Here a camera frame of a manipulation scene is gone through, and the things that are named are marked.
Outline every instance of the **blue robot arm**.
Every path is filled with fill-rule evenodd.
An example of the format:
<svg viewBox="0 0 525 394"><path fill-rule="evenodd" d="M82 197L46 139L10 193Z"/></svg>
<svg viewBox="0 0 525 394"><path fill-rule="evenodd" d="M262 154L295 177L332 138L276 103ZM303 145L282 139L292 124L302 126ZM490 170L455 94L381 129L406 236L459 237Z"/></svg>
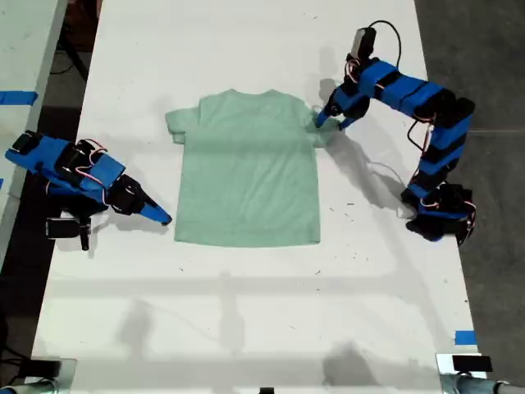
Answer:
<svg viewBox="0 0 525 394"><path fill-rule="evenodd" d="M344 129L364 117L370 99L376 99L416 121L434 126L428 147L424 147L415 175L401 199L418 212L407 228L436 241L454 233L458 243L472 232L475 209L472 192L446 183L463 153L474 103L426 80L401 74L396 66L368 58L373 50L375 30L358 31L354 50L346 58L345 79L318 114L316 126L328 117L342 114Z"/></svg>
<svg viewBox="0 0 525 394"><path fill-rule="evenodd" d="M26 131L6 158L48 179L52 195L83 195L124 215L137 213L164 226L171 222L171 216L140 184L123 173L126 167L95 141L74 144Z"/></svg>

